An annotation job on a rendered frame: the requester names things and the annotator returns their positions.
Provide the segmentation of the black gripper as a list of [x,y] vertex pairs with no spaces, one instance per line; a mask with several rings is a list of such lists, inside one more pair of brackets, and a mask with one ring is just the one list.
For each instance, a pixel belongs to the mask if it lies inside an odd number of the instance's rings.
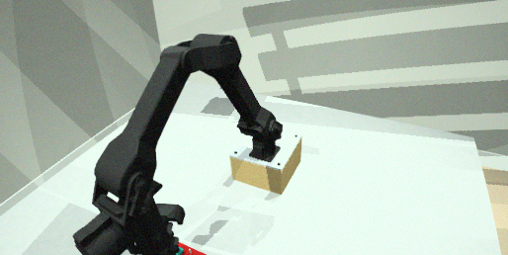
[[159,227],[146,236],[130,234],[137,248],[137,255],[176,255],[180,239],[174,236],[172,226],[173,222],[183,225],[185,210],[179,205],[157,203],[156,205],[162,218]]

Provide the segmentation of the red circuit board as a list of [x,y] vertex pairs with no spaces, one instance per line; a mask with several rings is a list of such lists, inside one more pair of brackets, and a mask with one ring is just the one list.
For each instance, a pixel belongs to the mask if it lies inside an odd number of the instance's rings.
[[176,255],[207,255],[203,252],[197,251],[181,242],[178,244]]

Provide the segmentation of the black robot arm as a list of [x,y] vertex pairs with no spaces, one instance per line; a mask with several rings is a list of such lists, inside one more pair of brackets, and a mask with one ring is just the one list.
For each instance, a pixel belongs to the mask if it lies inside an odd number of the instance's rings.
[[[260,106],[239,68],[241,52],[231,35],[197,34],[192,41],[165,47],[125,129],[95,164],[92,205],[100,212],[73,239],[82,255],[137,255],[130,234],[146,236],[161,223],[153,196],[156,146],[190,75],[214,77],[240,119],[240,133],[253,136],[249,157],[271,162],[281,150],[283,125]],[[111,193],[119,200],[111,199]]]

